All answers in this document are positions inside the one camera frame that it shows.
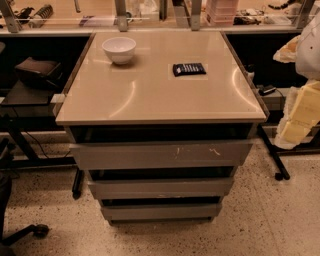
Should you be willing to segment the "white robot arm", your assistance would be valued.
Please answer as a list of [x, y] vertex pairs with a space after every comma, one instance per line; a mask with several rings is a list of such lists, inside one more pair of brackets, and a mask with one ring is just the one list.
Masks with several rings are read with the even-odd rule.
[[291, 87], [286, 96], [284, 116], [275, 137], [281, 149], [293, 149], [320, 122], [320, 13], [273, 56], [282, 63], [295, 63], [296, 73], [307, 82], [300, 88]]

